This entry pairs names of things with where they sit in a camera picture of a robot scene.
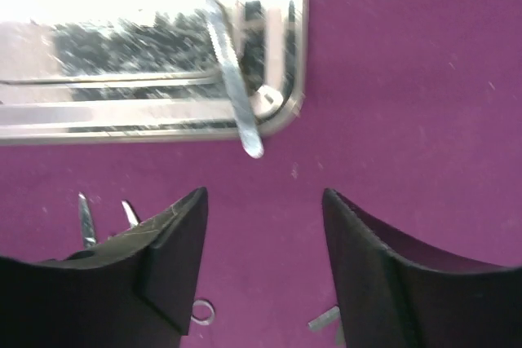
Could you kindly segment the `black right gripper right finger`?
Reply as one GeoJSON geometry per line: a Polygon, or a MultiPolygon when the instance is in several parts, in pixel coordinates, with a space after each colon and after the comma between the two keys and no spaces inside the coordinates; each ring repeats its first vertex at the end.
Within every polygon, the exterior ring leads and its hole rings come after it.
{"type": "Polygon", "coordinates": [[[333,189],[322,216],[347,346],[520,346],[519,267],[438,249],[333,189]]]}

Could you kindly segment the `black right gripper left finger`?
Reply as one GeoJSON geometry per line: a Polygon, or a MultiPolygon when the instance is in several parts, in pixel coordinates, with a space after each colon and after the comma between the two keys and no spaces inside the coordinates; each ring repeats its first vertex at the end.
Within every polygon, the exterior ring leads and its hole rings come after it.
{"type": "Polygon", "coordinates": [[[4,347],[177,347],[188,335],[208,219],[199,187],[63,260],[1,260],[4,347]]]}

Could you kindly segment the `steel instrument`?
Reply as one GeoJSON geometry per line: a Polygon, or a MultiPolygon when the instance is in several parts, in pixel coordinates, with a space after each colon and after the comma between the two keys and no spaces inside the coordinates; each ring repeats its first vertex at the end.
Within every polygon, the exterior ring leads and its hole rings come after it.
{"type": "Polygon", "coordinates": [[[321,315],[318,315],[315,319],[307,323],[308,328],[313,331],[319,331],[324,327],[332,324],[340,318],[340,310],[338,306],[333,306],[321,315]]]}

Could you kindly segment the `steel clamp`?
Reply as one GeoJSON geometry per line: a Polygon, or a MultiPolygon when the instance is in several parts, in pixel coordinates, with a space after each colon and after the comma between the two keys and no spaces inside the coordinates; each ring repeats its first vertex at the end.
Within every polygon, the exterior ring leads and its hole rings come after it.
{"type": "Polygon", "coordinates": [[[87,198],[81,192],[78,193],[78,214],[81,222],[83,247],[89,249],[97,244],[97,239],[87,198]]]}

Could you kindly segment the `steel scissors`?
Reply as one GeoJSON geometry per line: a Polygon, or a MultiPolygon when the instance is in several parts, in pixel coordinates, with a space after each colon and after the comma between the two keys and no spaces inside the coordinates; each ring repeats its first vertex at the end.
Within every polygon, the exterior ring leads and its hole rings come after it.
{"type": "Polygon", "coordinates": [[[216,316],[214,305],[206,299],[196,299],[192,304],[191,321],[200,326],[211,325],[216,316]]]}

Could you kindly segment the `purple surgical cloth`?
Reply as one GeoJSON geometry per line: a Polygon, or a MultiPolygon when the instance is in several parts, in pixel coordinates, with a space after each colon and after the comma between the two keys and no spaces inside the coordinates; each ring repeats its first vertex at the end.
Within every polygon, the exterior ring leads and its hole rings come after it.
{"type": "Polygon", "coordinates": [[[185,347],[331,347],[307,328],[335,303],[321,216],[333,188],[438,248],[521,263],[521,0],[309,0],[305,99],[264,142],[1,150],[1,252],[82,247],[77,195],[99,238],[122,200],[150,218],[209,192],[197,294],[215,306],[185,347]]]}

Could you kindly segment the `stainless steel instrument tray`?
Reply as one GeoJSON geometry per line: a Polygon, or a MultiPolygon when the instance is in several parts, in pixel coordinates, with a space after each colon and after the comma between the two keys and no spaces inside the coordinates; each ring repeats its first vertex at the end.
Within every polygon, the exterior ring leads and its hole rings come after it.
{"type": "MultiPolygon", "coordinates": [[[[308,0],[216,0],[261,134],[303,102],[308,0]]],[[[6,143],[235,138],[206,0],[1,0],[6,143]]]]}

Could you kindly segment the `steel forceps with ring handles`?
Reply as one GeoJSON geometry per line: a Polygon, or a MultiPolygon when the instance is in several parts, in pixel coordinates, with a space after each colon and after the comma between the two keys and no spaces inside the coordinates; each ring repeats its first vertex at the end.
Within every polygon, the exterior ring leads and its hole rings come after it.
{"type": "Polygon", "coordinates": [[[126,215],[127,221],[130,225],[130,227],[136,227],[140,224],[140,220],[138,216],[136,215],[135,211],[133,210],[131,204],[127,200],[122,201],[122,208],[124,210],[124,213],[126,215]]]}

